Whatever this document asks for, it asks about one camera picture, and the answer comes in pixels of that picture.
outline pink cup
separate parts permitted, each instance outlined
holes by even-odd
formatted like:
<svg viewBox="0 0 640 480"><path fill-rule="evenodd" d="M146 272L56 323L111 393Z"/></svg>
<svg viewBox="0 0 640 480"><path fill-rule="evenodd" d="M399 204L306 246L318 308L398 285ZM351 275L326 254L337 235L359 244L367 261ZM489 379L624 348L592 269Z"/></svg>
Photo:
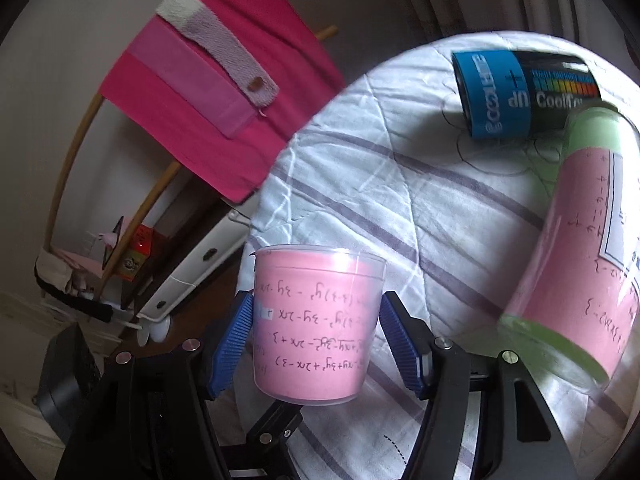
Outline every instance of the pink cup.
<svg viewBox="0 0 640 480"><path fill-rule="evenodd" d="M378 322L386 261L321 246L255 254L254 378L295 404L354 399Z"/></svg>

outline quilted fabric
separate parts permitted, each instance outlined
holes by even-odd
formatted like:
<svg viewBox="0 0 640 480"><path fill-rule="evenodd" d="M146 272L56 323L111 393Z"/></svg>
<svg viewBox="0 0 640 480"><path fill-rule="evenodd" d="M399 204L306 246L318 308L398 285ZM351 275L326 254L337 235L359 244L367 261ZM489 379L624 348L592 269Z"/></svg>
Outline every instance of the quilted fabric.
<svg viewBox="0 0 640 480"><path fill-rule="evenodd" d="M254 283L261 246L320 244L387 259L385 290L412 316L471 351L503 348L495 322L542 229L558 171L561 136L472 142L451 65L456 50L511 48L581 56L603 98L640 124L640 89L591 52L540 34L456 36L412 50L363 76L280 153L260 192L244 249L239 289ZM638 387L638 336L613 380L588 397L535 375L582 478L594 478L616 449ZM269 399L253 384L247 354L235 377L247 429ZM456 478L468 478L477 398ZM302 478L400 478L424 404L402 386L380 326L360 397L305 407L290 440Z"/></svg>

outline red fabric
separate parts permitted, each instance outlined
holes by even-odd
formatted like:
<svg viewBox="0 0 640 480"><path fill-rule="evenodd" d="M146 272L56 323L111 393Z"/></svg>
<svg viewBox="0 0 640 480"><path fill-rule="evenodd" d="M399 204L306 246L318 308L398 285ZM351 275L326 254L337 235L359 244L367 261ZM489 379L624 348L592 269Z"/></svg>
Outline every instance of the red fabric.
<svg viewBox="0 0 640 480"><path fill-rule="evenodd" d="M100 92L181 164L233 202L264 181L287 141L343 87L342 76L286 0L202 0L253 54L280 88L276 100L234 139L124 51ZM220 65L187 42L227 81Z"/></svg>

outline metal screw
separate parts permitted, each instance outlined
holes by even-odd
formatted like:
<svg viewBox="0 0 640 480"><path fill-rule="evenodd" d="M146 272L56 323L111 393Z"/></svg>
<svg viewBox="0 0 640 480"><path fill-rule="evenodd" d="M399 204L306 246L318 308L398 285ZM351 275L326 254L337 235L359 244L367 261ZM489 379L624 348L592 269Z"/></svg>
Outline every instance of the metal screw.
<svg viewBox="0 0 640 480"><path fill-rule="evenodd" d="M120 352L118 355L116 355L116 362L119 365L125 365L129 361L131 361L131 352Z"/></svg>
<svg viewBox="0 0 640 480"><path fill-rule="evenodd" d="M437 337L435 343L436 346L442 350L449 350L450 348L453 348L451 339L448 339L446 337Z"/></svg>
<svg viewBox="0 0 640 480"><path fill-rule="evenodd" d="M504 352L502 352L502 358L510 365L516 364L518 362L518 354L516 354L516 352L512 352L511 350L505 350Z"/></svg>
<svg viewBox="0 0 640 480"><path fill-rule="evenodd" d="M187 339L184 343L182 343L182 349L187 352L193 352L200 348L200 341L198 339Z"/></svg>

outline wooden floor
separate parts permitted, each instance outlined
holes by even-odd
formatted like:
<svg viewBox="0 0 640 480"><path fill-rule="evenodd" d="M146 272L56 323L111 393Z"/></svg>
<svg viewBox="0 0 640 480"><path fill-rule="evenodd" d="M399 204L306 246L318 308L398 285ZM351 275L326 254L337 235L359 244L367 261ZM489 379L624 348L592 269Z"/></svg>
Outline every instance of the wooden floor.
<svg viewBox="0 0 640 480"><path fill-rule="evenodd" d="M231 304L236 293L239 269L240 257L236 254L225 262L223 268L217 269L211 279L207 280L207 284L196 291L192 298L187 298L172 316L171 328L164 342L155 343L149 339L146 346L140 347L136 341L136 331L127 330L122 344L112 356L123 350L136 357L163 354L182 344L185 339L199 337L205 327L213 319L222 317Z"/></svg>

